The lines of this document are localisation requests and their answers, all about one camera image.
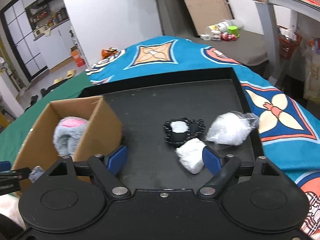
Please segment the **green container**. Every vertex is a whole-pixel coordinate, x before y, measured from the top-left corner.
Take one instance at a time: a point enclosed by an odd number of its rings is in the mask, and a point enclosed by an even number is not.
[[[237,38],[240,36],[239,32],[238,32],[238,27],[237,26],[229,26],[228,27],[228,33],[230,34],[234,34],[235,36],[237,36]]]

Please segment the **blue gripper pad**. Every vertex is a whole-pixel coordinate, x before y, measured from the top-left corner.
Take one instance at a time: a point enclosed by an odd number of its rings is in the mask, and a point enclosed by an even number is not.
[[[119,146],[110,155],[108,155],[108,159],[105,160],[107,169],[113,175],[116,175],[122,168],[123,164],[126,162],[127,156],[128,156],[127,147],[123,145]]]
[[[221,170],[221,157],[218,157],[218,154],[214,152],[210,147],[206,146],[202,150],[202,161],[207,169],[216,175],[218,171]]]
[[[0,162],[0,172],[11,170],[11,163],[9,161]]]

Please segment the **red toy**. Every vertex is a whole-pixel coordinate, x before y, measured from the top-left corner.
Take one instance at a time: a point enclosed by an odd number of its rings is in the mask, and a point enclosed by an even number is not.
[[[235,41],[237,39],[237,36],[230,33],[223,33],[221,38],[225,41]]]

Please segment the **cardboard box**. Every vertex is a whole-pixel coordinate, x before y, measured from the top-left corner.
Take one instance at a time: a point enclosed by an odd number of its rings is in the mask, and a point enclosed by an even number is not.
[[[89,120],[86,131],[74,152],[73,161],[86,161],[95,154],[107,155],[114,151],[121,141],[122,124],[103,100],[103,96],[52,101],[42,111],[28,133],[14,161],[12,169],[41,166],[47,170],[60,157],[52,143],[54,129],[67,116]],[[20,182],[24,192],[31,182]]]

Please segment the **gray countertop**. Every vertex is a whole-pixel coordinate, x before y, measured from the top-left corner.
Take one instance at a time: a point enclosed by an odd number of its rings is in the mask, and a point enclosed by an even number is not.
[[[69,21],[69,20],[70,20],[70,19],[68,18],[68,19],[65,19],[65,20],[59,22],[58,24],[52,26],[52,27],[51,27],[51,30],[55,29],[55,28],[58,27],[59,25],[65,23],[65,22],[67,22],[67,21]],[[36,41],[37,39],[41,38],[43,35],[44,35],[44,33],[41,33],[41,34],[40,34],[38,37],[36,37],[33,41]]]

